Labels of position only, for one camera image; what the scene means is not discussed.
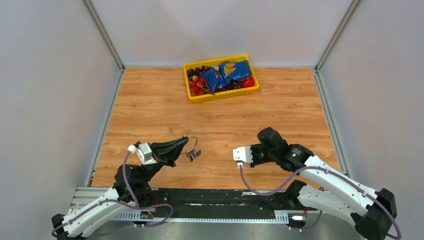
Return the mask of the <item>large metal keyring with keys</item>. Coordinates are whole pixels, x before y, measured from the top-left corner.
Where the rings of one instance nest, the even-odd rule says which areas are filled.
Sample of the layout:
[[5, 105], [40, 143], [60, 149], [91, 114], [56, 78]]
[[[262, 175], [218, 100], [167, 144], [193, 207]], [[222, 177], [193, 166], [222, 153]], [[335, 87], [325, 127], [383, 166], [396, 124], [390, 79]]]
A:
[[202, 151], [199, 147], [199, 139], [196, 136], [189, 137], [189, 141], [194, 140], [194, 146], [185, 152], [185, 156], [192, 163], [194, 160], [198, 159], [202, 154]]

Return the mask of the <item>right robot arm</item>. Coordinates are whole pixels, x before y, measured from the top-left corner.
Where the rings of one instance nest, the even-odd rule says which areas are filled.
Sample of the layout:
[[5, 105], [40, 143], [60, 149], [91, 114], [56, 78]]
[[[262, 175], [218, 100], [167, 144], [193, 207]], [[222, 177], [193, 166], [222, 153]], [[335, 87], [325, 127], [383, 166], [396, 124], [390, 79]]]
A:
[[285, 188], [286, 204], [292, 209], [304, 206], [338, 217], [349, 223], [366, 240], [400, 240], [396, 223], [394, 194], [361, 184], [329, 166], [310, 149], [288, 144], [272, 127], [257, 134], [259, 143], [233, 150], [233, 159], [241, 170], [247, 163], [253, 168], [275, 163], [291, 176], [277, 189], [256, 194], [269, 196]]

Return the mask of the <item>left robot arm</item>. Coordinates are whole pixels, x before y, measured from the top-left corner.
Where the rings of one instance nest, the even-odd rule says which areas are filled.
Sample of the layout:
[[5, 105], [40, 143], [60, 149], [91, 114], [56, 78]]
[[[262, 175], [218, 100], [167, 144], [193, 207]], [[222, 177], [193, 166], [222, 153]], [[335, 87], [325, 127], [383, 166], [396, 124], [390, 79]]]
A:
[[127, 148], [123, 164], [118, 168], [115, 183], [98, 198], [72, 214], [52, 217], [51, 235], [57, 240], [85, 240], [96, 229], [126, 210], [150, 211], [169, 208], [168, 203], [154, 200], [150, 180], [164, 167], [175, 167], [186, 144], [182, 136], [167, 142], [136, 142]]

